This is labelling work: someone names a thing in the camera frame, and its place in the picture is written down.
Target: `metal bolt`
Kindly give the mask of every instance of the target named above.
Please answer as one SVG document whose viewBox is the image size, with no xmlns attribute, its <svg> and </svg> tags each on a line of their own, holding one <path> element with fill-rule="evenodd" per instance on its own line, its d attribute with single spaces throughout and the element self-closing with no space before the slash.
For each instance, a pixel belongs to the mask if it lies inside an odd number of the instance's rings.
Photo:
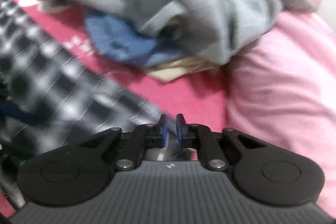
<svg viewBox="0 0 336 224">
<path fill-rule="evenodd" d="M 117 166 L 119 168 L 122 168 L 122 169 L 126 169 L 126 168 L 131 168 L 133 166 L 133 162 L 131 160 L 128 160 L 128 159 L 123 159 L 123 160 L 118 160 L 117 161 Z"/>
<path fill-rule="evenodd" d="M 222 171 L 226 166 L 226 163 L 222 160 L 211 160 L 209 161 L 209 167 L 215 171 Z"/>
</svg>

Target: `ribbed gray surface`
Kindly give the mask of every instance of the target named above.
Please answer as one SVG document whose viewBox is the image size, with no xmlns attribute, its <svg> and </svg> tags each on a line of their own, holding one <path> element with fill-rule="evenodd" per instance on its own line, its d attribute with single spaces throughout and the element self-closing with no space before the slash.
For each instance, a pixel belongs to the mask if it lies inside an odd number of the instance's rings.
<svg viewBox="0 0 336 224">
<path fill-rule="evenodd" d="M 313 204 L 272 208 L 255 203 L 224 173 L 208 171 L 197 161 L 144 161 L 137 170 L 117 173 L 107 189 L 88 202 L 68 208 L 29 203 L 10 220 L 13 224 L 332 223 Z"/>
</svg>

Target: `checkered fabric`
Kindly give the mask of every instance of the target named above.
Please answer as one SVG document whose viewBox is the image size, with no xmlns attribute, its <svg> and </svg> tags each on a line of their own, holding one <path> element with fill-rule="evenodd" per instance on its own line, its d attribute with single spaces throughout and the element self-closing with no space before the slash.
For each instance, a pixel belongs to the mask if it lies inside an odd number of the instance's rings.
<svg viewBox="0 0 336 224">
<path fill-rule="evenodd" d="M 7 118 L 0 140 L 32 155 L 110 127 L 131 131 L 161 115 L 152 103 L 87 69 L 11 0 L 0 0 L 0 71 L 11 100 L 43 120 L 29 126 Z"/>
</svg>

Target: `pink blanket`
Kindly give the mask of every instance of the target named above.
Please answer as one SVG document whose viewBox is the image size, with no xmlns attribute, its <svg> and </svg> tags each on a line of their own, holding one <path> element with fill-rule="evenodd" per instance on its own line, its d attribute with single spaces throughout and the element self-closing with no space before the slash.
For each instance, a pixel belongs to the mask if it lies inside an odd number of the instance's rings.
<svg viewBox="0 0 336 224">
<path fill-rule="evenodd" d="M 227 117 L 231 127 L 315 160 L 326 176 L 319 205 L 336 216 L 336 38 L 316 15 L 282 13 L 269 33 L 233 58 L 229 81 L 198 73 L 162 85 L 98 56 L 80 7 L 55 15 L 34 5 L 23 9 L 90 69 L 169 114 L 182 112 L 187 122 L 214 131 Z"/>
</svg>

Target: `beige cloth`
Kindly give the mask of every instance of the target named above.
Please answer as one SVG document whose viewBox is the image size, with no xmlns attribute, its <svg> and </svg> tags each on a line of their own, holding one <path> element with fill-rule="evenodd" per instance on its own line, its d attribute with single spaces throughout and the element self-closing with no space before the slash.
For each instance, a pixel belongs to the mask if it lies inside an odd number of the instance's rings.
<svg viewBox="0 0 336 224">
<path fill-rule="evenodd" d="M 205 70 L 209 70 L 211 73 L 217 73 L 219 66 L 203 58 L 185 57 L 177 61 L 153 66 L 147 69 L 146 73 L 163 83 L 167 83 L 182 75 Z"/>
</svg>

